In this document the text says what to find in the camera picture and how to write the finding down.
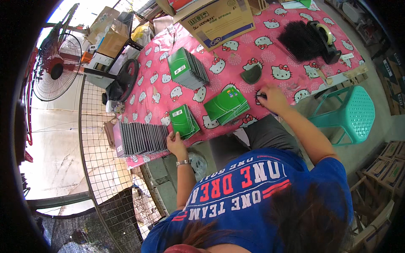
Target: woman's arm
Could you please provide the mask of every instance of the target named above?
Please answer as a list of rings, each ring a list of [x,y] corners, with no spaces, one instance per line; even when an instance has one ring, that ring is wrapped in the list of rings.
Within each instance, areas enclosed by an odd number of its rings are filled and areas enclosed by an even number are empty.
[[[167,136],[167,148],[172,152],[178,161],[188,160],[187,148],[180,138],[180,133],[176,136],[173,131]],[[196,185],[196,177],[190,164],[180,164],[177,167],[177,210],[183,209],[188,197]]]
[[[267,85],[261,89],[261,92],[267,95],[267,99],[258,97],[259,102],[286,121],[300,140],[314,165],[326,157],[333,157],[339,160],[326,136],[288,104],[286,97],[280,89]]]

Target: pink tablecloth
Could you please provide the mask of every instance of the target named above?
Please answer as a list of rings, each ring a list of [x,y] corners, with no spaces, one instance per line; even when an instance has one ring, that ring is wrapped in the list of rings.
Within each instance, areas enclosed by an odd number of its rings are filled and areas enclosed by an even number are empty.
[[[277,40],[283,27],[292,20],[318,20],[327,25],[336,39],[337,49],[342,54],[353,53],[354,58],[332,65],[325,64],[321,58],[303,64],[295,62],[278,47],[281,43]],[[266,83],[279,86],[291,105],[294,105],[301,98],[326,88],[322,78],[316,74],[316,68],[322,69],[330,77],[363,63],[359,52],[342,29],[323,11],[284,10],[280,4],[271,4],[268,9],[254,16],[254,22],[254,31],[236,37],[211,52],[204,50],[179,24],[157,34],[140,53],[137,85],[125,103],[125,113],[119,115],[119,119],[123,122],[169,125],[168,111],[187,104],[201,127],[199,133],[185,141],[190,146],[246,127],[268,115],[269,111],[255,100],[256,92]],[[180,47],[185,47],[204,64],[210,80],[208,85],[193,91],[171,80],[166,58]],[[239,74],[254,64],[262,67],[262,77],[258,83],[250,85]],[[245,96],[251,109],[234,121],[220,126],[218,122],[209,120],[203,104],[232,85]],[[130,166],[139,166],[167,154],[138,155],[128,163]]]

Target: spiral notebook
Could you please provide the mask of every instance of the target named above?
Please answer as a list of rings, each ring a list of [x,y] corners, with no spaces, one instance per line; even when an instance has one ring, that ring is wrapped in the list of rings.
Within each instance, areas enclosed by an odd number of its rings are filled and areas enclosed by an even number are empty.
[[[196,90],[209,82],[203,64],[184,47],[170,55],[167,63],[172,80],[186,88]]]
[[[167,150],[167,127],[139,122],[119,122],[113,128],[117,157],[154,154]]]
[[[250,109],[246,98],[235,88],[230,87],[204,104],[210,120],[218,120],[221,125],[235,119]]]
[[[200,130],[194,115],[186,104],[169,113],[173,131],[179,132],[182,140],[187,140]]]

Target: wristwatch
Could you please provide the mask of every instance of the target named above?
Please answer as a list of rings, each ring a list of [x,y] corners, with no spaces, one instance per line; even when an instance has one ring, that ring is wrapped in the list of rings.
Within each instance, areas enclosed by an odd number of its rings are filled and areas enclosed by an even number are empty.
[[[190,162],[190,160],[177,161],[176,167],[178,167],[180,164],[191,164],[191,162]]]

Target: woman's hair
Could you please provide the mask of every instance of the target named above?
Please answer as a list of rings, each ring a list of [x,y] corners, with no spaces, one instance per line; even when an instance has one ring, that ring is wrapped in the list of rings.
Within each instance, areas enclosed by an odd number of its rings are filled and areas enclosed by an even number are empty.
[[[269,208],[263,208],[264,222],[275,225],[282,240],[284,252],[322,252],[337,253],[350,248],[349,220],[346,198],[339,185],[326,186],[328,191],[337,194],[343,214],[337,215],[327,208],[324,192],[317,184],[310,184],[303,198],[293,187],[273,194]],[[204,225],[201,221],[187,224],[182,234],[173,234],[168,238],[165,248],[175,244],[187,244],[196,248],[205,248],[206,243],[232,234],[230,230],[217,230],[216,221]]]

